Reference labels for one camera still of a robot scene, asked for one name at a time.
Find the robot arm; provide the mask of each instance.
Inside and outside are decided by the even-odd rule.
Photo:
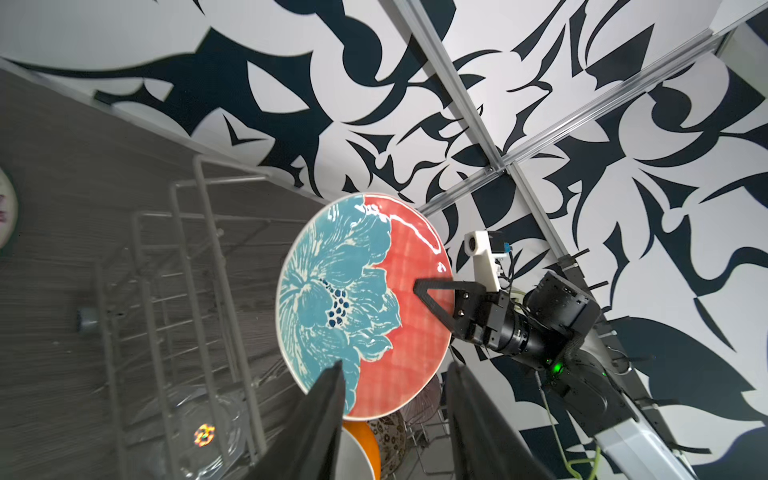
[[[465,236],[475,282],[416,280],[414,293],[453,336],[484,346],[545,375],[543,388],[559,398],[576,422],[632,479],[688,479],[693,475],[672,454],[600,362],[581,349],[602,316],[592,296],[547,272],[522,304],[498,283],[495,260],[509,245],[500,233]],[[452,313],[429,290],[454,290]]]

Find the floral pattern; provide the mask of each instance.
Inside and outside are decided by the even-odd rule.
[[[418,207],[488,165],[391,2],[43,3],[0,7],[14,39],[0,57],[307,193]],[[503,151],[706,29],[719,4],[422,2]]]
[[[388,478],[406,456],[406,423],[400,412],[370,420],[368,426],[379,443],[382,459],[381,478]]]
[[[764,472],[767,124],[765,97],[707,54],[521,164],[644,387],[674,399],[660,415],[702,480]]]
[[[356,401],[360,361],[375,362],[401,326],[397,297],[384,261],[392,224],[363,195],[323,210],[295,244],[278,286],[277,325],[291,370],[309,389],[320,373],[343,361],[345,413]]]

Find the dish rack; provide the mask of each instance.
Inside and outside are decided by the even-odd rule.
[[[239,174],[206,177],[204,164]],[[214,212],[212,196],[267,179],[244,168],[196,156],[194,178],[170,183],[170,211],[133,212],[130,237],[94,268],[121,480],[239,478],[303,397],[274,292],[306,220]]]

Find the plate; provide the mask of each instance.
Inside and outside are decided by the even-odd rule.
[[[367,422],[345,421],[343,427],[355,437],[355,440],[365,451],[366,457],[368,457],[368,461],[371,463],[371,468],[373,468],[373,476],[376,477],[376,480],[379,480],[382,468],[381,452],[379,451],[379,443],[376,440],[376,436],[373,435],[370,425]]]
[[[382,194],[324,207],[283,263],[275,319],[280,352],[308,392],[343,361],[344,419],[377,419],[408,403],[435,375],[451,333],[413,293],[418,278],[451,279],[435,228]],[[453,311],[453,292],[431,292]]]
[[[336,453],[334,480],[375,480],[368,455],[354,435],[346,429],[341,430],[339,450]]]
[[[406,456],[406,423],[400,412],[394,412],[380,419],[370,420],[381,457],[381,478],[389,477]]]
[[[3,248],[16,226],[18,200],[11,181],[0,169],[0,248]]]
[[[218,440],[223,440],[232,461],[245,452],[247,428],[245,405],[238,399],[219,396],[223,425],[216,425],[210,414],[208,400],[200,401],[206,392],[203,386],[181,386],[168,395],[174,408],[171,425],[177,435],[173,447],[177,453],[181,476],[190,480],[218,480],[226,473]],[[157,399],[149,402],[134,418],[147,419],[160,412]],[[162,437],[160,419],[126,435],[127,442],[137,443]],[[165,442],[148,442],[131,450],[131,478],[172,478]]]

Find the blue flower design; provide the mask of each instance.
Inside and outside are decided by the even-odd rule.
[[[386,270],[375,268],[392,245],[392,224],[363,195],[334,204],[296,243],[279,287],[278,324],[292,370],[306,388],[343,361],[345,413],[356,401],[360,360],[392,348],[386,334],[401,326]]]

